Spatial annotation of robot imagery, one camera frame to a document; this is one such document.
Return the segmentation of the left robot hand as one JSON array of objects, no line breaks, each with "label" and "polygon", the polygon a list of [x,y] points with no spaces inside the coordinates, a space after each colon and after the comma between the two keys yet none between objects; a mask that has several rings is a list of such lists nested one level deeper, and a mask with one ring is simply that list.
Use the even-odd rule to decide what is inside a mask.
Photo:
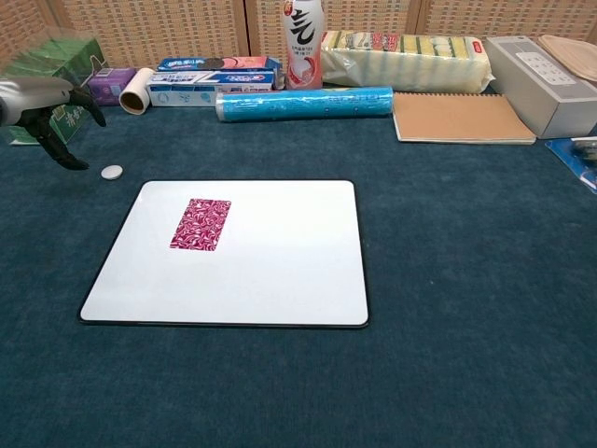
[{"label": "left robot hand", "polygon": [[95,122],[106,126],[104,114],[83,88],[60,77],[1,78],[1,125],[17,126],[30,134],[61,167],[84,171],[89,165],[71,154],[50,125],[60,105],[85,108]]}]

